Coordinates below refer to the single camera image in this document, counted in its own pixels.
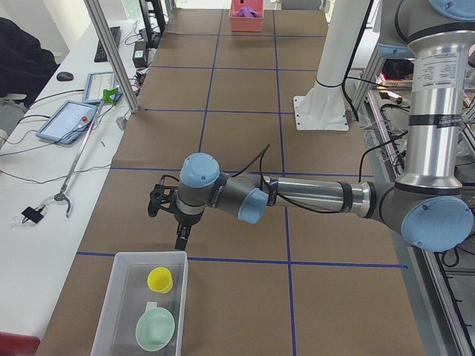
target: black keyboard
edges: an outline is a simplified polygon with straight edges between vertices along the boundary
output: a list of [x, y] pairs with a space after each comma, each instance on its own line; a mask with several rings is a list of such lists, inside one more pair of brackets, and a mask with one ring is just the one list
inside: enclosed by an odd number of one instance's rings
[[[112, 37], [114, 37], [114, 41], [116, 42], [117, 47], [119, 47], [120, 26], [109, 27], [109, 30], [111, 30]], [[106, 62], [107, 61], [107, 55], [105, 54], [104, 46], [102, 46], [101, 41], [99, 41], [99, 43], [97, 43], [97, 50], [96, 50], [96, 55], [94, 56], [94, 61], [95, 62]]]

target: white sticker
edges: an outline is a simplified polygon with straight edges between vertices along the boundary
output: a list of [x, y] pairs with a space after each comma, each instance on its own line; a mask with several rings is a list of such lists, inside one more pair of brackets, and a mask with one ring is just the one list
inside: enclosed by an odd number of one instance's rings
[[460, 52], [440, 53], [416, 60], [413, 91], [455, 88], [459, 78]]

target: white table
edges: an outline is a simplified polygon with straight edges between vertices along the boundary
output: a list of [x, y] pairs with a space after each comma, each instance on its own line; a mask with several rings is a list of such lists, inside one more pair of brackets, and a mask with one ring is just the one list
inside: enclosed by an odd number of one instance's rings
[[[131, 60], [134, 46], [126, 46], [123, 41], [131, 32], [134, 22], [113, 22], [109, 25], [119, 25], [122, 28], [119, 52], [131, 78], [135, 73]], [[88, 73], [111, 70], [108, 62], [94, 63], [96, 45], [97, 36], [90, 26], [58, 69], [58, 72], [73, 73], [74, 80], [58, 82], [55, 74], [39, 98], [62, 91], [83, 89]], [[80, 102], [82, 93], [40, 101], [27, 115], [49, 116], [65, 100]], [[127, 113], [125, 100], [121, 100], [104, 116], [101, 125], [91, 134], [76, 170], [111, 163], [123, 134], [115, 120]], [[41, 117], [26, 119], [24, 122], [37, 119]], [[22, 123], [9, 140], [17, 142], [28, 130], [37, 130], [42, 124], [43, 122]], [[38, 181], [66, 175], [81, 141], [82, 136], [71, 146], [50, 145], [22, 154], [0, 156], [0, 169]], [[0, 154], [22, 151], [45, 143], [47, 142], [35, 137], [34, 133], [29, 133], [18, 145], [5, 144]], [[38, 185], [0, 173], [0, 332], [40, 338], [43, 336], [107, 174], [106, 168], [75, 175], [71, 179], [66, 191], [73, 203], [70, 219], [65, 216], [66, 205], [63, 202], [55, 203], [48, 207], [45, 218], [38, 225], [15, 228], [14, 217], [27, 206], [35, 208], [45, 198], [58, 193], [63, 179]]]

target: computer mouse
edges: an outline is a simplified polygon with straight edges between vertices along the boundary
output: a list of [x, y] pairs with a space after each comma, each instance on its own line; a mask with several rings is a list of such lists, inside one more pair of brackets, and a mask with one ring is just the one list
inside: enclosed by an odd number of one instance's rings
[[74, 79], [74, 75], [69, 72], [59, 72], [56, 79], [60, 82], [69, 82]]

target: mint green plate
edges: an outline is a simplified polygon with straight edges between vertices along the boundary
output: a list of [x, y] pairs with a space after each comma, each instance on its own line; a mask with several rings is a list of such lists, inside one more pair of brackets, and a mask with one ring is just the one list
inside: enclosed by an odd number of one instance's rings
[[175, 320], [165, 308], [153, 308], [142, 315], [135, 328], [135, 338], [146, 351], [163, 349], [173, 337]]

